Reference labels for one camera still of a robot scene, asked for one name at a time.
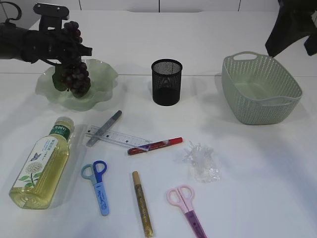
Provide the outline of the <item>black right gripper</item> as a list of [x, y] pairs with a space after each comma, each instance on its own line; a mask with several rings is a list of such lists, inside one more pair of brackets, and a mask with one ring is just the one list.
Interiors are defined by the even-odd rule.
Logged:
[[[310, 17], [317, 10], [317, 0], [278, 0], [279, 12], [265, 43], [267, 53], [275, 57], [291, 44], [310, 34]], [[317, 53], [317, 35], [304, 43], [309, 56]]]

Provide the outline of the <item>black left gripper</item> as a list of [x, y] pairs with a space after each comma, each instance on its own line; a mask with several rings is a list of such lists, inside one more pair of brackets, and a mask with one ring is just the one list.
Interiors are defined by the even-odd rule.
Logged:
[[[67, 65], [67, 36], [55, 30], [23, 32], [23, 60], [35, 63], [42, 60], [51, 65]], [[76, 57], [92, 56], [93, 48], [75, 44]]]

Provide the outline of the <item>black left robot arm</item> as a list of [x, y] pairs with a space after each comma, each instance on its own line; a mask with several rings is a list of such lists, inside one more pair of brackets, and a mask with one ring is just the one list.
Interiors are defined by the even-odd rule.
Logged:
[[92, 48], [77, 42], [60, 30], [28, 30], [13, 23], [0, 25], [0, 58], [29, 63], [41, 60], [52, 66], [75, 64], [91, 56]]

